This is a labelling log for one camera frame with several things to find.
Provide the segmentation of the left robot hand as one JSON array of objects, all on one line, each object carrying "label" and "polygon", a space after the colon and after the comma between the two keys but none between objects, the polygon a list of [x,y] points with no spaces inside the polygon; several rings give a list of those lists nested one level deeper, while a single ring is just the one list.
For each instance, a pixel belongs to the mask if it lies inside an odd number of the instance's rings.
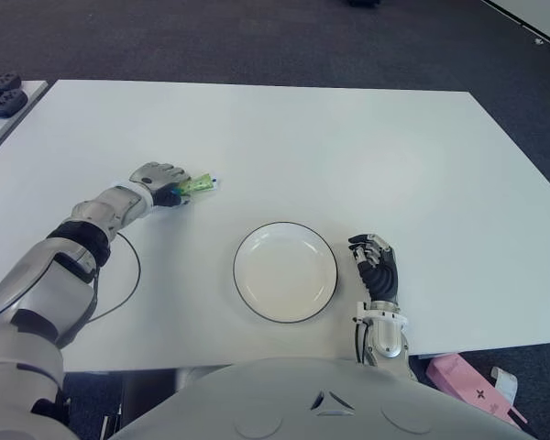
[{"label": "left robot hand", "polygon": [[190,195],[180,187],[182,183],[188,182],[190,179],[190,176],[182,168],[158,162],[149,162],[141,166],[129,177],[132,183],[149,192],[154,206],[170,208],[190,202]]}]

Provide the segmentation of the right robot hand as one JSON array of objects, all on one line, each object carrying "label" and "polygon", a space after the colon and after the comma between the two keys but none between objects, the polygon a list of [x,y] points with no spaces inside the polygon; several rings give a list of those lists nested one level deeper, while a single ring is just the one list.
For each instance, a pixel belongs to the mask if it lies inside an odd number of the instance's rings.
[{"label": "right robot hand", "polygon": [[376,234],[348,239],[358,274],[372,302],[398,303],[398,271],[393,248]]}]

